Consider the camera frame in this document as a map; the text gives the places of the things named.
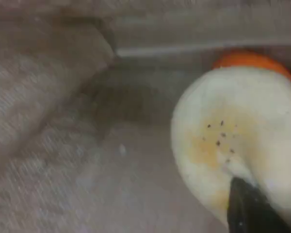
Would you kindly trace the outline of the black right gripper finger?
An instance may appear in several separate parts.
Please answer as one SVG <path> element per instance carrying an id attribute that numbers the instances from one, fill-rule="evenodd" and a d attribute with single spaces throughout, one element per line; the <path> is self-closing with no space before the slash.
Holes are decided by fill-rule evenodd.
<path id="1" fill-rule="evenodd" d="M 290 233 L 291 229 L 257 188 L 233 178 L 229 193 L 230 233 Z"/>

